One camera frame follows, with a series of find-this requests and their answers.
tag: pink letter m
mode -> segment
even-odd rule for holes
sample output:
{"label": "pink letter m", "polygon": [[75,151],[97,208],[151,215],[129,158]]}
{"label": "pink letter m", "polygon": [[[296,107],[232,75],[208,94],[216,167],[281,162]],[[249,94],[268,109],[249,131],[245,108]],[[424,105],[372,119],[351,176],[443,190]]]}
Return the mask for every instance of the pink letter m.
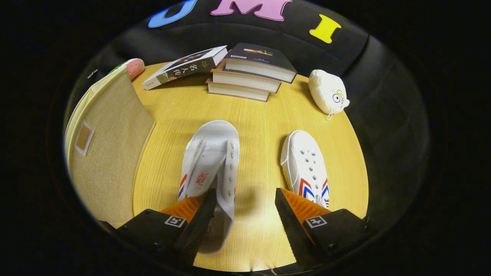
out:
{"label": "pink letter m", "polygon": [[252,11],[253,8],[261,5],[261,8],[254,12],[255,16],[276,21],[283,21],[285,18],[281,15],[281,12],[283,11],[283,7],[286,5],[286,3],[291,1],[292,0],[221,0],[218,8],[212,10],[210,14],[232,14],[234,13],[234,10],[231,9],[232,3],[235,3],[235,6],[241,14],[246,14]]}

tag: book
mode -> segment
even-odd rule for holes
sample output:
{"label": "book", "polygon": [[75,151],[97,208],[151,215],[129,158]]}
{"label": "book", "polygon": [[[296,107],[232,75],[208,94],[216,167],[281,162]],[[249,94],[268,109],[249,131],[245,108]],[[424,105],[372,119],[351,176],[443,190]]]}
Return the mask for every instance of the book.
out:
{"label": "book", "polygon": [[198,72],[210,72],[227,54],[227,46],[219,46],[187,55],[166,64],[142,83],[145,90]]}
{"label": "book", "polygon": [[255,74],[292,83],[297,71],[277,49],[239,43],[225,56],[225,70]]}
{"label": "book", "polygon": [[211,78],[207,79],[206,83],[208,84],[207,93],[209,94],[235,96],[262,102],[267,102],[270,96],[270,93],[266,90],[233,84],[214,83]]}
{"label": "book", "polygon": [[225,71],[225,63],[227,59],[218,65],[216,69],[212,69],[213,83],[235,84],[251,88],[266,90],[271,93],[277,93],[281,85],[281,81],[270,79],[252,74]]}

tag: foam letter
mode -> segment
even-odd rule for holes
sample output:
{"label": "foam letter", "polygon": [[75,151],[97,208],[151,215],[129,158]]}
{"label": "foam letter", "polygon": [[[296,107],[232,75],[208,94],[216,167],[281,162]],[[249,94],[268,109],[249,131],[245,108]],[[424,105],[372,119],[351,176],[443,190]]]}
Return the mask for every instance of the foam letter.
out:
{"label": "foam letter", "polygon": [[336,28],[341,28],[341,25],[325,15],[319,14],[319,16],[321,17],[321,22],[317,28],[310,30],[309,33],[326,43],[331,43],[332,33],[334,33]]}
{"label": "foam letter", "polygon": [[152,16],[152,18],[148,22],[148,27],[156,28],[156,27],[164,26],[185,17],[189,12],[191,12],[192,8],[194,7],[194,4],[196,4],[196,1],[198,0],[187,0],[182,2],[184,3],[184,5],[181,7],[181,10],[178,13],[168,18],[165,18],[164,16],[171,7],[159,12],[158,14]]}
{"label": "foam letter", "polygon": [[291,1],[292,0],[221,0],[218,7],[215,10],[212,10],[210,14],[232,14],[234,13],[234,10],[231,9],[232,3],[235,3],[235,6],[241,14],[246,14],[252,11],[253,8],[261,5],[261,8],[254,12],[255,16],[276,21],[283,21],[285,20],[285,18],[281,15],[283,8],[286,3]]}

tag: stack of books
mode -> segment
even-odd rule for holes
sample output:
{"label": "stack of books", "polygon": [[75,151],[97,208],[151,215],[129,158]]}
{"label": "stack of books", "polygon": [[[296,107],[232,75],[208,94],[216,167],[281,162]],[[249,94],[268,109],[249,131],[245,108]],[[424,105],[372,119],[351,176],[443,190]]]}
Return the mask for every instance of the stack of books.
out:
{"label": "stack of books", "polygon": [[239,43],[206,81],[208,93],[266,102],[282,82],[292,83],[297,71],[281,51]]}

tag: yellow letter i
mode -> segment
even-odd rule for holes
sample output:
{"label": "yellow letter i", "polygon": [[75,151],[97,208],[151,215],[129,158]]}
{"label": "yellow letter i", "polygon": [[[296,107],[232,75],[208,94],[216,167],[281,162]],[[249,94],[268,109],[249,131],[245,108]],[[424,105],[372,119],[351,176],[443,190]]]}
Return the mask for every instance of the yellow letter i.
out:
{"label": "yellow letter i", "polygon": [[317,28],[310,30],[309,33],[326,43],[331,43],[332,34],[336,28],[341,28],[341,25],[325,15],[319,14],[319,16],[321,17],[321,22]]}

